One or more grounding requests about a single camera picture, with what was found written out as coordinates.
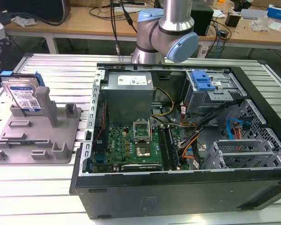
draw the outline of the table leg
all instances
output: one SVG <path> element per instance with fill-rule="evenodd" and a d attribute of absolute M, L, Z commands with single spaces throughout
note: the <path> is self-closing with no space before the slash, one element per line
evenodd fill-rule
<path fill-rule="evenodd" d="M 53 38 L 53 36 L 47 36 L 45 38 L 46 38 L 46 42 L 47 42 L 50 54 L 58 54 L 58 48 L 57 48 L 55 38 Z"/>
<path fill-rule="evenodd" d="M 252 56 L 254 50 L 255 50 L 255 48 L 250 48 L 249 51 L 248 51 L 247 54 L 246 54 L 246 57 L 247 57 L 247 58 L 251 58 L 251 56 Z"/>
<path fill-rule="evenodd" d="M 197 55 L 197 58 L 201 58 L 201 59 L 204 59 L 206 58 L 206 54 L 208 52 L 208 49 L 209 49 L 209 44 L 206 43 L 206 44 L 201 44 L 200 45 L 200 49 L 199 49 L 199 52 L 198 52 L 198 55 Z"/>

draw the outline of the aluminum extrusion table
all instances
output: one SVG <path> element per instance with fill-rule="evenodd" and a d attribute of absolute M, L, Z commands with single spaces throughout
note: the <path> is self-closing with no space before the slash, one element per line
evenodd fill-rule
<path fill-rule="evenodd" d="M 130 57 L 34 54 L 24 57 L 15 72 L 38 71 L 58 106 L 74 102 L 83 112 L 72 160 L 66 165 L 0 166 L 0 224 L 281 224 L 281 200 L 261 211 L 208 213 L 163 217 L 90 220 L 69 186 L 75 152 L 84 138 L 97 62 L 129 62 Z M 240 66 L 281 117 L 281 79 L 255 60 L 189 59 L 185 64 Z M 0 131 L 10 116 L 10 99 L 0 89 Z"/>

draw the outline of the workbench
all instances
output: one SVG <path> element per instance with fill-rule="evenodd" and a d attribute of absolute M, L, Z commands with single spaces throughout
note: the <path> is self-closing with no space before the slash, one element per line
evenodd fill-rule
<path fill-rule="evenodd" d="M 229 12 L 234 4 L 226 1 L 224 4 L 214 1 L 213 7 L 222 10 L 224 13 Z M 261 9 L 259 7 L 251 7 L 252 9 Z M 100 16 L 110 16 L 110 13 L 101 13 Z M 138 13 L 131 14 L 131 18 L 137 21 Z M 225 19 L 218 18 L 220 23 L 225 23 Z M 230 28 L 232 37 L 227 41 L 226 46 L 245 47 L 245 48 L 263 48 L 263 49 L 281 49 L 281 33 L 276 30 L 270 32 L 253 32 L 250 29 L 251 21 L 241 19 L 236 28 Z M 126 20 L 117 21 L 118 39 L 121 41 L 136 41 L 136 33 Z M 96 18 L 89 14 L 87 7 L 72 7 L 72 11 L 67 20 L 58 27 L 49 26 L 42 22 L 37 22 L 36 26 L 21 27 L 15 23 L 6 26 L 9 35 L 43 37 L 47 41 L 49 52 L 57 54 L 58 48 L 55 38 L 78 38 L 78 39 L 100 39 L 114 40 L 111 22 Z M 205 58 L 207 49 L 212 45 L 215 39 L 215 30 L 209 28 L 207 36 L 200 37 L 200 50 L 198 58 Z"/>
<path fill-rule="evenodd" d="M 84 139 L 91 91 L 98 62 L 130 62 L 130 57 L 34 54 L 24 57 L 16 73 L 39 72 L 50 88 L 50 98 L 62 107 L 68 102 L 82 109 L 74 152 L 69 164 L 0 165 L 0 224 L 164 225 L 176 223 L 248 224 L 281 222 L 281 200 L 261 211 L 209 213 L 164 217 L 89 220 L 78 196 L 69 186 L 75 153 Z M 281 117 L 281 79 L 256 60 L 189 59 L 189 65 L 237 66 L 252 80 Z M 0 89 L 0 132 L 11 112 L 11 100 Z"/>

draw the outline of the ram slot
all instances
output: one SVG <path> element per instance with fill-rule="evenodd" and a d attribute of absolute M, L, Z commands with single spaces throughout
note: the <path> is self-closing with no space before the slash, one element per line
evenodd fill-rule
<path fill-rule="evenodd" d="M 172 169 L 176 170 L 177 166 L 179 165 L 179 159 L 173 139 L 173 134 L 170 127 L 165 128 L 164 131 L 165 131 L 165 139 L 167 140 L 168 151 L 170 154 L 171 167 Z"/>

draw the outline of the open computer tower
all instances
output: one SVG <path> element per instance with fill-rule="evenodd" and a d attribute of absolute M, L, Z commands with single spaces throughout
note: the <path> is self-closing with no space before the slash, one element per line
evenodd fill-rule
<path fill-rule="evenodd" d="M 71 188 L 91 219 L 259 210 L 281 119 L 239 67 L 98 64 Z"/>

